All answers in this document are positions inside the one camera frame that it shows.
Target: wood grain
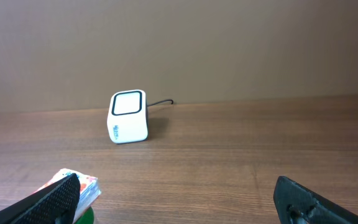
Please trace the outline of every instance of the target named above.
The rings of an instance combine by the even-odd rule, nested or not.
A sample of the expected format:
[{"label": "wood grain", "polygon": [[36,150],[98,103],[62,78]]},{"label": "wood grain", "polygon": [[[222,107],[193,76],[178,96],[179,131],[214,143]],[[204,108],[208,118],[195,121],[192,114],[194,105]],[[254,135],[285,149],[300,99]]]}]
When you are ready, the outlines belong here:
[{"label": "wood grain", "polygon": [[286,175],[358,214],[358,96],[153,106],[115,145],[107,110],[0,114],[0,210],[61,168],[99,177],[100,223],[279,223]]}]

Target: white plastic casing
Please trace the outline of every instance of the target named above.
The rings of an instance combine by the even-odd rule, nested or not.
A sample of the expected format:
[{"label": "white plastic casing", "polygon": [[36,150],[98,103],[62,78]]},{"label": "white plastic casing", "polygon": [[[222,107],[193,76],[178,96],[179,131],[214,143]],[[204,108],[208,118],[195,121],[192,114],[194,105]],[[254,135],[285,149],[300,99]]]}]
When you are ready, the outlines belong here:
[{"label": "white plastic casing", "polygon": [[143,141],[147,130],[146,93],[143,90],[121,91],[111,97],[107,128],[116,143]]}]

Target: black cable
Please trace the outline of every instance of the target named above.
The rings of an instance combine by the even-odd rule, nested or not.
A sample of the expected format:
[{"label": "black cable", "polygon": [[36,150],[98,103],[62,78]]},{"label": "black cable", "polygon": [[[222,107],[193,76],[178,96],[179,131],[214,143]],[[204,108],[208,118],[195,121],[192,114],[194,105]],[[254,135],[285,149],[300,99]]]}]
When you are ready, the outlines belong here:
[{"label": "black cable", "polygon": [[171,101],[171,105],[173,104],[173,100],[167,99],[167,100],[162,100],[162,101],[158,101],[158,102],[149,104],[149,105],[147,105],[147,106],[154,106],[154,105],[157,105],[157,104],[159,104],[159,103],[163,103],[163,102],[167,102],[167,101]]}]

